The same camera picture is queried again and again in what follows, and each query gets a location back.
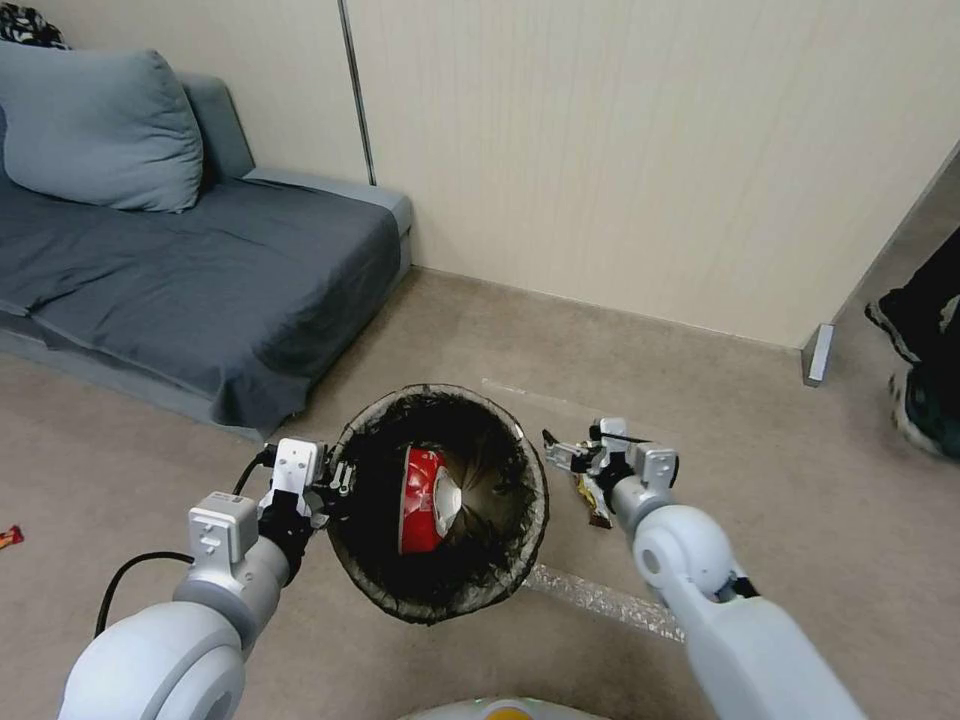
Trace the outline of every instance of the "wall panel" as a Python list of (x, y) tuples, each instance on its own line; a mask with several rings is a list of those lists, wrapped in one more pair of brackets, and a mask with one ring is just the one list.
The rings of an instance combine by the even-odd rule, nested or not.
[(350, 0), (416, 261), (787, 345), (960, 138), (960, 4)]

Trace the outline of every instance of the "patterned fabric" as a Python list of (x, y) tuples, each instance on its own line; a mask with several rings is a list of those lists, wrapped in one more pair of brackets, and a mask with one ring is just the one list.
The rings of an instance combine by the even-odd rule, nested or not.
[(69, 50), (63, 34), (33, 8), (0, 2), (0, 40)]

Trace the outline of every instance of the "gray sofa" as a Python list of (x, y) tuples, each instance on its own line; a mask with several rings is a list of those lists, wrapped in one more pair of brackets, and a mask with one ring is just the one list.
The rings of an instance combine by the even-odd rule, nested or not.
[(205, 154), (190, 210), (48, 197), (0, 156), (0, 351), (262, 438), (409, 269), (411, 206), (254, 167), (224, 84), (180, 77)]

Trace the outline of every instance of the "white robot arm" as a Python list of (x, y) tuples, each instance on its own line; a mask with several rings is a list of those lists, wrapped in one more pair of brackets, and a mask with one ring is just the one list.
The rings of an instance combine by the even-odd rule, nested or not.
[(865, 717), (800, 627), (757, 593), (716, 521), (675, 504), (675, 451), (628, 437), (622, 418), (597, 421), (582, 445), (546, 431), (544, 440), (549, 462), (604, 491), (637, 570), (683, 629), (690, 666), (719, 717)]
[[(582, 445), (559, 443), (546, 431), (544, 440), (549, 462), (589, 475), (604, 491), (637, 569), (684, 630), (694, 675), (721, 718), (864, 717), (803, 631), (757, 594), (720, 526), (675, 504), (673, 450), (627, 437), (617, 418), (598, 421)], [(194, 562), (173, 602), (94, 639), (67, 680), (60, 720), (233, 716), (244, 662), (281, 588), (299, 569), (313, 529), (340, 514), (338, 502), (352, 489), (349, 467), (318, 470), (325, 454), (322, 445), (282, 440), (259, 508), (215, 492), (190, 510)], [(463, 707), (463, 714), (451, 706), (427, 716), (476, 717), (475, 705)], [(577, 716), (541, 707), (552, 708), (549, 717)]]
[(225, 720), (246, 658), (296, 574), (324, 448), (281, 440), (260, 503), (214, 492), (191, 509), (194, 562), (173, 602), (111, 625), (73, 666), (60, 720)]

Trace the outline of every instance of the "red can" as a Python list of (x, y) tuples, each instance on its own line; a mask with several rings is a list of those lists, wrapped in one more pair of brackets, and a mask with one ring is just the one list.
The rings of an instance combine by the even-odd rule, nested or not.
[(435, 450), (408, 447), (404, 471), (397, 550), (401, 555), (432, 552), (460, 512), (460, 488)]

